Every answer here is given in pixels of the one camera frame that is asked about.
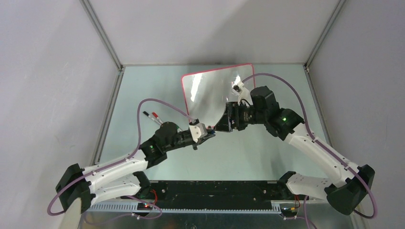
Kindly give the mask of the pink framed whiteboard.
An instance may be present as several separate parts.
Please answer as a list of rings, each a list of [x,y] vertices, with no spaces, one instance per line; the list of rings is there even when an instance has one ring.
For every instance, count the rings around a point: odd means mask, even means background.
[[[181,85],[188,115],[199,119],[206,126],[214,126],[221,119],[226,103],[238,101],[239,94],[233,87],[254,73],[254,66],[244,63],[216,66],[182,76]]]

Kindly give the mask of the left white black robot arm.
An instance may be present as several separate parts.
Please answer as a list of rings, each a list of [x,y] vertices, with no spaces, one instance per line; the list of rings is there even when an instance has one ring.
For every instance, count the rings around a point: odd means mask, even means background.
[[[189,129],[178,131],[173,122],[163,123],[154,135],[137,147],[136,153],[128,153],[101,165],[81,168],[70,165],[56,185],[63,211],[81,199],[81,212],[94,204],[121,196],[147,198],[151,192],[144,170],[167,159],[167,152],[192,146],[194,150],[215,136],[211,126],[195,122]]]

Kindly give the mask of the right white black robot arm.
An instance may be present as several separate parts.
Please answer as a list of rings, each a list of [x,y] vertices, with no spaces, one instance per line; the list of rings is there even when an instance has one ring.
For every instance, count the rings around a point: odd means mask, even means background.
[[[266,86],[251,91],[235,85],[236,102],[227,102],[219,132],[242,131],[248,125],[264,125],[274,137],[308,156],[326,174],[326,178],[308,177],[288,171],[278,180],[278,194],[283,199],[306,195],[326,200],[339,213],[350,215],[368,194],[375,176],[369,165],[359,166],[344,158],[307,128],[295,111],[281,108],[274,93]]]

